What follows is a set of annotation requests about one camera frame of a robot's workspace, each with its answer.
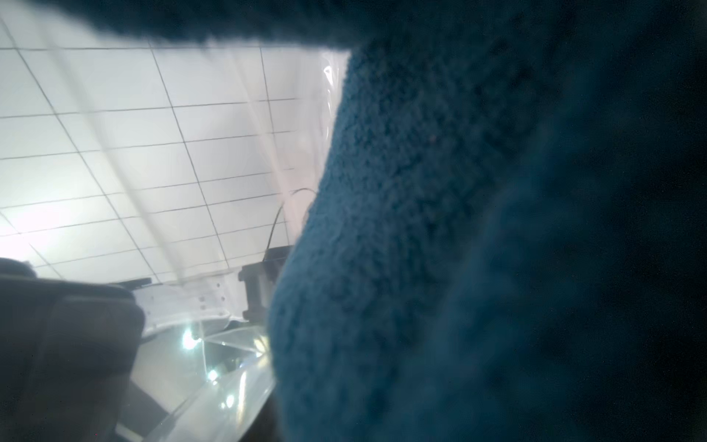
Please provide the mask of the clear plastic vacuum bag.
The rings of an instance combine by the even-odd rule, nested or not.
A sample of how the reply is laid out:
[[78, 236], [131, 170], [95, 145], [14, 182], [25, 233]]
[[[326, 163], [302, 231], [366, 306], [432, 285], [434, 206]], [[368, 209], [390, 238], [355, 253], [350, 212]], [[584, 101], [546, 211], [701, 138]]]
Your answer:
[[264, 249], [290, 191], [291, 248], [331, 145], [348, 56], [295, 47], [153, 45], [20, 52], [71, 145], [61, 175], [8, 221], [66, 281], [184, 278]]

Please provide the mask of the teal and beige towel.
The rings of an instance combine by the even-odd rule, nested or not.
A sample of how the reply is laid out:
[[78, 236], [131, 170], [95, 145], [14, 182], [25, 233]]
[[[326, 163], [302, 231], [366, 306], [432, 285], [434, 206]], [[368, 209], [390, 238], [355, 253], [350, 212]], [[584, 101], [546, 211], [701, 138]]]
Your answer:
[[350, 52], [270, 309], [285, 440], [705, 440], [703, 1], [50, 7]]

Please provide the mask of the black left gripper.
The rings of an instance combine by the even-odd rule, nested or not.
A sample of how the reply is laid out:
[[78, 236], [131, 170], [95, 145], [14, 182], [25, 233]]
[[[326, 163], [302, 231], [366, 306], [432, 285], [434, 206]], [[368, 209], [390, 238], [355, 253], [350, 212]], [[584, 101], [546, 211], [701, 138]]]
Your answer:
[[145, 326], [119, 285], [1, 261], [1, 438], [110, 441]]

